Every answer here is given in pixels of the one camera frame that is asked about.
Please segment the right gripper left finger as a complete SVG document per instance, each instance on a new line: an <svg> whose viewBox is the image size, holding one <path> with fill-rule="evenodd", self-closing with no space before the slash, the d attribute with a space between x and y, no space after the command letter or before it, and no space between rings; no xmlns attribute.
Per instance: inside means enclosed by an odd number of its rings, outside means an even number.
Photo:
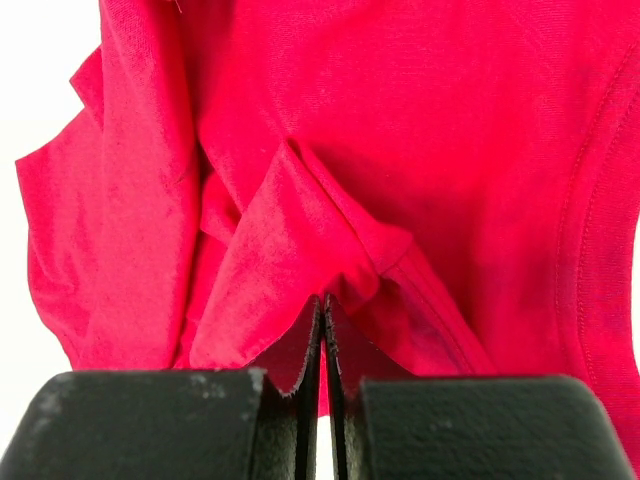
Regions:
<svg viewBox="0 0 640 480"><path fill-rule="evenodd" d="M321 302L239 370L50 379L1 460L5 479L311 479Z"/></svg>

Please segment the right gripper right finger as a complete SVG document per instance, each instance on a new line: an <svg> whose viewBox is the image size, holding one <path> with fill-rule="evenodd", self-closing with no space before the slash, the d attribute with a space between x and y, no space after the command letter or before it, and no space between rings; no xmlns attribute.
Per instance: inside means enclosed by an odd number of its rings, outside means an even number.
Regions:
<svg viewBox="0 0 640 480"><path fill-rule="evenodd" d="M421 378L324 307L338 479L631 479L604 407L567 376Z"/></svg>

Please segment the bright red t shirt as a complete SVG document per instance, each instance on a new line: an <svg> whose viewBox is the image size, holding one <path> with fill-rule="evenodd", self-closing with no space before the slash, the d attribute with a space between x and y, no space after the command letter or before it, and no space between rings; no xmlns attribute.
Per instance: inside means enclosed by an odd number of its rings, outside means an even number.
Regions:
<svg viewBox="0 0 640 480"><path fill-rule="evenodd" d="M415 374L567 374L639 460L635 1L103 1L16 164L71 365L218 369L311 295Z"/></svg>

